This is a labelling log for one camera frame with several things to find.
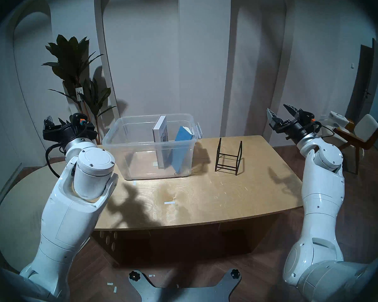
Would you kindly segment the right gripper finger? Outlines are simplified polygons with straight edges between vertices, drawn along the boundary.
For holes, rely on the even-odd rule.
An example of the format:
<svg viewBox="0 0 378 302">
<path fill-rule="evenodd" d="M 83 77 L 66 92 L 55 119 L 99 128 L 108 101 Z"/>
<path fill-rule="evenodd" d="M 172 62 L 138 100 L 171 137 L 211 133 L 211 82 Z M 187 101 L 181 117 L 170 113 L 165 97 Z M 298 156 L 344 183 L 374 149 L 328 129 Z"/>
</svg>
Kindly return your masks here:
<svg viewBox="0 0 378 302">
<path fill-rule="evenodd" d="M 285 109 L 294 117 L 294 118 L 299 118 L 300 115 L 303 113 L 302 109 L 297 109 L 294 106 L 288 105 L 288 104 L 283 104 Z"/>
<path fill-rule="evenodd" d="M 282 126 L 283 120 L 278 118 L 277 115 L 272 110 L 267 108 L 266 114 L 267 114 L 268 124 L 271 128 L 277 128 L 279 126 Z"/>
</svg>

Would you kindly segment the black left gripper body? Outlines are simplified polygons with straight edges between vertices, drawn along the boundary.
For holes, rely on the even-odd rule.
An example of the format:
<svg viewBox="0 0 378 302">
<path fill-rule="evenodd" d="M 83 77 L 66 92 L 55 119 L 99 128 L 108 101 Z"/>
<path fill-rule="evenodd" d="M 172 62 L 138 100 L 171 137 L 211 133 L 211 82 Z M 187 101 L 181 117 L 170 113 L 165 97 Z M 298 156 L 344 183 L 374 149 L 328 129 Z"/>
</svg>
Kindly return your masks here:
<svg viewBox="0 0 378 302">
<path fill-rule="evenodd" d="M 60 144 L 67 144 L 76 138 L 95 140 L 98 132 L 95 126 L 89 122 L 88 116 L 83 113 L 74 113 L 70 116 L 70 122 L 64 122 L 59 118 L 60 125 L 54 125 L 53 129 L 43 129 L 43 139 Z"/>
</svg>

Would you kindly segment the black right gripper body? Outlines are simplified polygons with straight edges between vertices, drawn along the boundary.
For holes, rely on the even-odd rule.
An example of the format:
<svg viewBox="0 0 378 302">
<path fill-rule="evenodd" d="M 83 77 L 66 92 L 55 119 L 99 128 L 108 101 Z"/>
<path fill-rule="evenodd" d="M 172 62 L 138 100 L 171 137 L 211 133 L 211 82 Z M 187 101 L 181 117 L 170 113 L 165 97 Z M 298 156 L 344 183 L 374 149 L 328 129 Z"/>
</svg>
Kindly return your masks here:
<svg viewBox="0 0 378 302">
<path fill-rule="evenodd" d="M 283 121 L 282 126 L 272 128 L 272 130 L 277 134 L 285 133 L 287 140 L 301 141 L 308 134 L 320 131 L 322 127 L 321 122 L 313 119 L 314 115 L 312 113 L 303 111 L 299 118 Z"/>
</svg>

